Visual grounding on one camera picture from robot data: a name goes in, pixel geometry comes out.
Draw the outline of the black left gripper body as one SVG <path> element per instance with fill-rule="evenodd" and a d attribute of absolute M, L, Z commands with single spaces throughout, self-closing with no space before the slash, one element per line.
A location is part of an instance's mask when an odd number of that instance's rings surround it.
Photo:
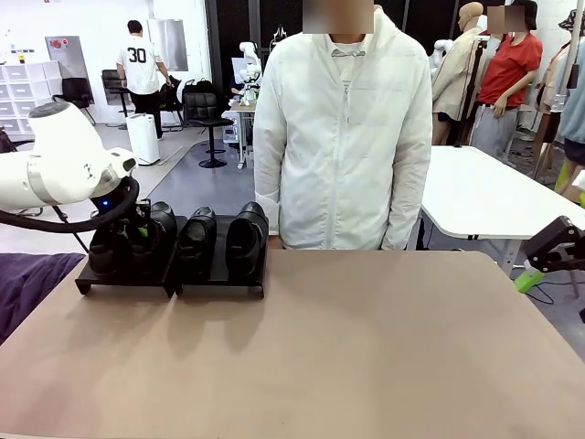
<path fill-rule="evenodd" d="M 91 198 L 98 212 L 91 219 L 92 228 L 98 230 L 123 218 L 134 207 L 136 200 L 137 191 L 134 189 L 114 189 L 108 194 Z"/>

